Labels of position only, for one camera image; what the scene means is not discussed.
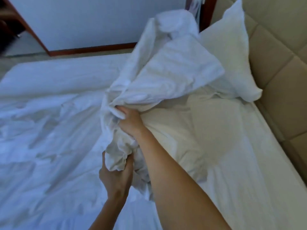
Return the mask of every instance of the wrinkled sheet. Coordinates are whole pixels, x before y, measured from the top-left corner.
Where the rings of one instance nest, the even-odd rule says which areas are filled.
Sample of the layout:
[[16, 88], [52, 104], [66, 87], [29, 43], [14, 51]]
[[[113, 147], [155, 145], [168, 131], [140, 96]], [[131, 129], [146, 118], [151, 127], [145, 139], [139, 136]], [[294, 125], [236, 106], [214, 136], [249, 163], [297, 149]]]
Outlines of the wrinkled sheet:
[[[94, 71], [96, 67], [90, 68], [94, 75], [86, 70], [67, 75], [69, 61], [61, 61], [56, 67], [58, 74], [50, 73], [44, 80], [43, 69], [40, 74], [29, 74], [39, 72], [38, 67], [52, 71], [56, 62], [38, 62], [19, 66], [19, 80], [12, 75], [1, 81], [1, 227], [37, 226], [101, 208], [106, 199], [98, 178], [101, 153], [112, 142], [114, 130], [119, 133], [118, 117], [123, 118], [114, 106], [138, 104], [134, 107], [146, 110], [163, 99], [206, 85], [224, 72], [218, 60], [197, 42], [197, 25], [191, 19], [189, 12], [179, 10], [149, 20], [121, 69]], [[105, 86], [87, 80], [101, 82], [97, 75], [106, 73]], [[123, 132], [114, 138], [116, 142], [131, 140]], [[131, 150], [123, 152], [122, 166]], [[108, 153], [110, 167], [110, 155], [115, 151]], [[138, 155], [135, 169], [145, 166]], [[133, 185], [141, 192], [148, 191], [143, 194], [150, 198], [148, 181], [135, 177], [136, 173]], [[135, 190], [130, 192], [130, 201], [140, 198]]]

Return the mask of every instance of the person's right hand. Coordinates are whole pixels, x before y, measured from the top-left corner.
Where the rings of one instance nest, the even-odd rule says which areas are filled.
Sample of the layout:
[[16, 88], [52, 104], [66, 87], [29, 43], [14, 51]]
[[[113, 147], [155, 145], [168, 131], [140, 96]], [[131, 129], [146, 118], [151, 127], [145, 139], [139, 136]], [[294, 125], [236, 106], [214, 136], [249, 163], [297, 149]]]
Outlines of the person's right hand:
[[126, 115], [126, 119], [119, 122], [119, 126], [124, 132], [136, 138], [136, 135], [143, 129], [146, 129], [140, 113], [137, 110], [132, 110], [124, 106], [116, 106], [116, 108]]

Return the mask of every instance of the white wall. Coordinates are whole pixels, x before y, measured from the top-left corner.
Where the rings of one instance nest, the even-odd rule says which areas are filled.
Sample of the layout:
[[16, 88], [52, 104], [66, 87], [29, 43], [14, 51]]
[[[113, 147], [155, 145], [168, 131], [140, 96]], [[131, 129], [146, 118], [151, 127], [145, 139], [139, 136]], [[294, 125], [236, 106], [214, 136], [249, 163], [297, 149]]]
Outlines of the white wall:
[[10, 0], [49, 51], [137, 42], [150, 17], [185, 0]]

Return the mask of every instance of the baseboard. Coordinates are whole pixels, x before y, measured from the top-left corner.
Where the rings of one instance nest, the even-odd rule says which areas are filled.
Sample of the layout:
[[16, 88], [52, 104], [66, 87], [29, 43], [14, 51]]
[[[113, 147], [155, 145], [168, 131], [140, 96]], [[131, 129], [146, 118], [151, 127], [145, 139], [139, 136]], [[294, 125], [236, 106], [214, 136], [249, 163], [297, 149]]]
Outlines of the baseboard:
[[99, 52], [99, 51], [121, 50], [121, 49], [134, 48], [135, 45], [136, 42], [131, 42], [131, 43], [105, 45], [105, 46], [73, 48], [73, 49], [49, 51], [49, 55], [60, 56], [60, 55], [72, 55], [72, 54], [90, 53], [90, 52]]

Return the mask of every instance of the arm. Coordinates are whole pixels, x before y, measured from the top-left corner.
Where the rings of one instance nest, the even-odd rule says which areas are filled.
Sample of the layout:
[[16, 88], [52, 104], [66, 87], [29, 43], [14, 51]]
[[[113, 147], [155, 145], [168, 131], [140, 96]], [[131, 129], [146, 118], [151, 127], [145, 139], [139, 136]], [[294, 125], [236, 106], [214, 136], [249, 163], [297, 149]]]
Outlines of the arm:
[[99, 178], [106, 187], [108, 200], [89, 230], [112, 230], [119, 213], [125, 205], [129, 188], [132, 183], [133, 155], [128, 156], [123, 171], [109, 171], [104, 162], [105, 152], [102, 153], [102, 168]]
[[126, 115], [120, 127], [136, 138], [144, 154], [163, 229], [230, 229], [209, 196], [144, 126], [140, 114], [118, 109]]

